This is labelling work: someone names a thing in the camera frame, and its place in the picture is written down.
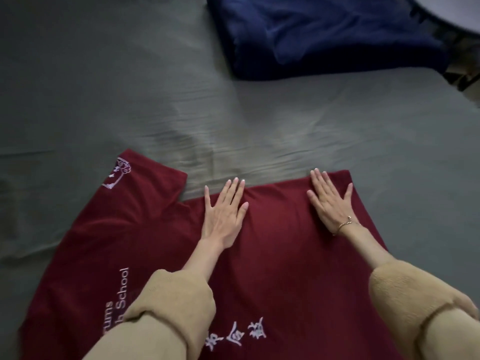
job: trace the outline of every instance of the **bed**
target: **bed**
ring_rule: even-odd
[[[182,199],[349,169],[390,251],[480,302],[480,113],[437,72],[240,81],[205,0],[2,3],[2,359],[126,148],[187,172]]]

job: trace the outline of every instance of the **gold bracelet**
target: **gold bracelet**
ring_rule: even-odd
[[[347,222],[344,222],[344,223],[341,223],[339,226],[338,226],[338,229],[336,230],[336,234],[333,234],[333,236],[337,236],[340,232],[340,229],[342,227],[344,227],[345,225],[348,225],[348,224],[352,224],[353,221],[352,221],[352,216],[347,216],[348,218],[348,221]]]

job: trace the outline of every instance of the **navy blue cloth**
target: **navy blue cloth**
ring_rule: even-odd
[[[246,80],[427,67],[447,53],[397,0],[207,0],[233,73]]]

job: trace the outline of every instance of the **red t-shirt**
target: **red t-shirt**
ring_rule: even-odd
[[[349,172],[330,177],[343,195]],[[43,275],[21,327],[22,359],[81,359],[155,270],[183,267],[205,212],[203,198],[177,201],[186,180],[121,154]],[[400,359],[370,303],[369,267],[318,219],[311,188],[306,177],[245,189],[243,228],[209,282],[217,311],[201,359]],[[355,191],[352,205],[383,245]]]

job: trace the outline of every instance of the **person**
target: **person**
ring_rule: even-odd
[[[371,301],[406,359],[480,359],[478,310],[447,283],[395,259],[358,221],[351,205],[353,186],[341,198],[328,174],[310,173],[315,192],[307,195],[325,224],[355,247],[373,272]],[[227,181],[212,207],[205,187],[201,238],[178,272],[154,272],[124,315],[84,360],[195,360],[215,314],[207,282],[220,254],[242,228],[248,203],[239,207],[245,181]]]

